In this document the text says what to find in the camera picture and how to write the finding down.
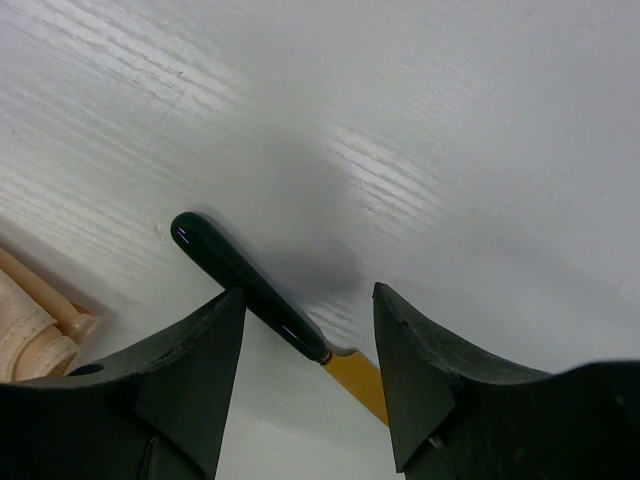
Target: black knife handle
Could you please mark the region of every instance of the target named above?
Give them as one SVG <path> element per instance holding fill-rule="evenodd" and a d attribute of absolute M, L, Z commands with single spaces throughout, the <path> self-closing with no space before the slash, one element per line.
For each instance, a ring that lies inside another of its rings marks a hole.
<path fill-rule="evenodd" d="M 327 343 L 311 321 L 274 290 L 221 229 L 202 215 L 186 212 L 171 223 L 171 236 L 223 288 L 242 288 L 249 310 L 305 357 L 320 363 L 328 359 Z"/>

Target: black plastic piece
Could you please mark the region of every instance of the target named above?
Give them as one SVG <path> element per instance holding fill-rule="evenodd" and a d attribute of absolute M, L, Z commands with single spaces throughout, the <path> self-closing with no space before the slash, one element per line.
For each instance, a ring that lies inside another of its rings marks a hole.
<path fill-rule="evenodd" d="M 0 385 L 1 477 L 214 478 L 244 313 L 225 292 L 70 376 Z"/>
<path fill-rule="evenodd" d="M 407 480 L 640 478 L 640 362 L 550 375 L 374 290 L 396 468 Z"/>
<path fill-rule="evenodd" d="M 296 350 L 315 362 L 327 359 L 329 348 L 311 320 L 280 296 L 220 226 L 197 213 L 182 213 L 171 224 L 171 236 L 224 288 L 242 288 L 249 310 Z"/>

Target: white wooden surface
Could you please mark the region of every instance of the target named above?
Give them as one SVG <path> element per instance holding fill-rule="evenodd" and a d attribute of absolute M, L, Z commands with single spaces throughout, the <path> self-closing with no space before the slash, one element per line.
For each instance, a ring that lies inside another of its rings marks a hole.
<path fill-rule="evenodd" d="M 637 357 L 639 8 L 0 0 L 1 239 L 105 313 L 87 358 L 219 293 L 168 236 L 193 208 L 372 357 L 376 280 L 527 365 Z M 394 474 L 248 318 L 218 477 Z"/>

